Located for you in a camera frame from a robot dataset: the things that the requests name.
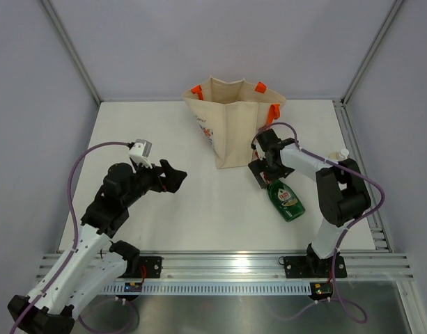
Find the green Fairy dish soap bottle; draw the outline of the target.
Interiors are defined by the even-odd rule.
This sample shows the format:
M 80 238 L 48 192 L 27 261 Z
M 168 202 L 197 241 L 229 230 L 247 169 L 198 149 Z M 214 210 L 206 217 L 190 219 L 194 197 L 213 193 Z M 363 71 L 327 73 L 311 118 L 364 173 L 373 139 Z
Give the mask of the green Fairy dish soap bottle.
M 306 211 L 296 193 L 281 180 L 269 184 L 267 194 L 274 208 L 286 222 L 294 221 Z

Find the beige canvas tote bag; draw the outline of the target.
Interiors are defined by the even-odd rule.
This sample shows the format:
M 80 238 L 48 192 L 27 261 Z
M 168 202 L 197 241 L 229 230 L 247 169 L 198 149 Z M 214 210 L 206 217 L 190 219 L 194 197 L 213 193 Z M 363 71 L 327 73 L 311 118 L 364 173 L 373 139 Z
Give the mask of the beige canvas tote bag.
M 261 127 L 279 119 L 287 102 L 262 82 L 214 77 L 185 91 L 183 100 L 211 144 L 218 169 L 250 163 L 255 157 L 252 138 Z

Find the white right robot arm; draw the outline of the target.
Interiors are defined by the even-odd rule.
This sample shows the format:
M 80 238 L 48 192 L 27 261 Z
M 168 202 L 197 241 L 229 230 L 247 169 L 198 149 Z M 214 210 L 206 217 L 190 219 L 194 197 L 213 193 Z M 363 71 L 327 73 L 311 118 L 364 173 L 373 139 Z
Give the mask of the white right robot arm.
M 253 150 L 261 154 L 249 163 L 249 169 L 262 189 L 285 205 L 288 189 L 281 181 L 299 172 L 316 183 L 318 206 L 323 217 L 316 238 L 307 246 L 306 255 L 292 264 L 300 274 L 328 278 L 334 265 L 345 230 L 361 218 L 371 206 L 366 178 L 357 162 L 347 158 L 336 161 L 320 157 L 300 147 L 296 138 L 280 139 L 269 127 L 255 135 Z

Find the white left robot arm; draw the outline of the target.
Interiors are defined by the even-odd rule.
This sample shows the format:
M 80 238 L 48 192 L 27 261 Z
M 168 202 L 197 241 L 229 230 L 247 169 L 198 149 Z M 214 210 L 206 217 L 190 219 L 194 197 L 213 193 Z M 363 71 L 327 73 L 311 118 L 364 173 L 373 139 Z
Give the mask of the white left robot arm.
M 108 283 L 139 272 L 139 249 L 112 241 L 128 219 L 129 207 L 148 191 L 175 193 L 186 177 L 164 159 L 150 168 L 135 163 L 111 166 L 71 245 L 27 295 L 10 300 L 13 328 L 70 333 L 82 310 Z

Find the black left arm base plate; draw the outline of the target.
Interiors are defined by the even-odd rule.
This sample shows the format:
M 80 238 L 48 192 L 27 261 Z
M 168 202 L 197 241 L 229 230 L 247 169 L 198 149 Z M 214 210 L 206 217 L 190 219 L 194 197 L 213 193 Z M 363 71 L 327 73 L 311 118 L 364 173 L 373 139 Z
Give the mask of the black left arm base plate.
M 140 256 L 135 260 L 127 261 L 125 273 L 120 278 L 160 278 L 162 272 L 162 257 L 160 256 Z

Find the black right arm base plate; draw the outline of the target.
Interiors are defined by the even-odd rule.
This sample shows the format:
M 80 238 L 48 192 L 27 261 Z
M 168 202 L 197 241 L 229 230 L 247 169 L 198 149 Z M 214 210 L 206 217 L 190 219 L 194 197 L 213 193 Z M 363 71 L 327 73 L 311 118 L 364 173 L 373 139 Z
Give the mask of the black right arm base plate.
M 337 254 L 334 273 L 332 271 L 332 257 L 319 259 L 315 255 L 283 256 L 279 258 L 287 278 L 347 278 L 344 258 Z

